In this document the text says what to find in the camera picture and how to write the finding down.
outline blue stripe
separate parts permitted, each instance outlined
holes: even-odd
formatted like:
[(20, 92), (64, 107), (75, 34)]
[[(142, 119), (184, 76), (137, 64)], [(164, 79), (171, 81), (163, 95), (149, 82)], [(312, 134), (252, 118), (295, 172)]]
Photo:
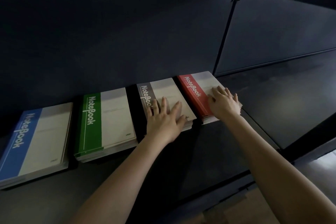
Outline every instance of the blue stripe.
[(42, 108), (22, 113), (0, 160), (0, 181), (18, 176), (41, 112)]

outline gray stripe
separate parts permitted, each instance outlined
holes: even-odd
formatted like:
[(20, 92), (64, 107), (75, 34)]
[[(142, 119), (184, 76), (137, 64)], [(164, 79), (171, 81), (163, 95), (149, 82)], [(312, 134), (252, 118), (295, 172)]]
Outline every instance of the gray stripe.
[(138, 86), (138, 91), (139, 91), (139, 95), (141, 98), (142, 107), (146, 114), (146, 118), (148, 119), (147, 110), (146, 110), (147, 106), (152, 106), (153, 100), (156, 99), (156, 97), (155, 97), (155, 94), (154, 94), (154, 91), (152, 89), (150, 82), (140, 83), (140, 84), (137, 84), (137, 86)]

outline stack of notebooks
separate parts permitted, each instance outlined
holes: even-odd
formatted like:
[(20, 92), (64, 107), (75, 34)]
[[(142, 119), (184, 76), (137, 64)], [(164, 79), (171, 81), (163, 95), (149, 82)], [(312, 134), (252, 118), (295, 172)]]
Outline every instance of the stack of notebooks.
[(142, 107), (146, 114), (147, 119), (148, 119), (146, 111), (147, 106), (152, 106), (153, 100), (156, 99), (160, 108), (162, 97), (166, 97), (168, 101), (167, 103), (168, 112), (170, 111), (170, 108), (172, 108), (178, 101), (182, 102), (181, 113), (179, 113), (176, 118), (178, 119), (181, 115), (186, 115), (187, 121), (182, 131), (191, 129), (193, 120), (196, 119), (196, 116), (194, 115), (189, 105), (187, 104), (186, 100), (182, 96), (173, 78), (168, 78), (155, 82), (140, 83), (137, 84), (137, 87)]
[(72, 103), (25, 111), (0, 160), (0, 189), (68, 168)]
[(137, 145), (125, 88), (84, 96), (74, 154), (78, 161)]
[(198, 117), (203, 124), (208, 124), (218, 119), (213, 115), (208, 104), (208, 94), (213, 96), (212, 87), (222, 86), (222, 84), (209, 72), (195, 74), (185, 74), (178, 76), (182, 88), (188, 99), (196, 108)]

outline red stripe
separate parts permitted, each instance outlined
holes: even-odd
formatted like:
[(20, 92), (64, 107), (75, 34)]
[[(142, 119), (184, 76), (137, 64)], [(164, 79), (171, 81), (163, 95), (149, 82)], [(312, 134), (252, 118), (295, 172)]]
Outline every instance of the red stripe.
[(202, 88), (198, 85), (191, 74), (179, 75), (180, 82), (187, 95), (190, 97), (193, 104), (196, 106), (201, 116), (213, 115), (209, 104), (208, 96), (204, 93)]

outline right hand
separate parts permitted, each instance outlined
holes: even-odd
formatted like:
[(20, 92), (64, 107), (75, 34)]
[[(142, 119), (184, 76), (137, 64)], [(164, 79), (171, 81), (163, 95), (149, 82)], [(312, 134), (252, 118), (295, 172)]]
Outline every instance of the right hand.
[(212, 88), (212, 95), (208, 95), (210, 110), (217, 119), (224, 121), (227, 117), (240, 115), (241, 106), (238, 96), (232, 96), (228, 88)]

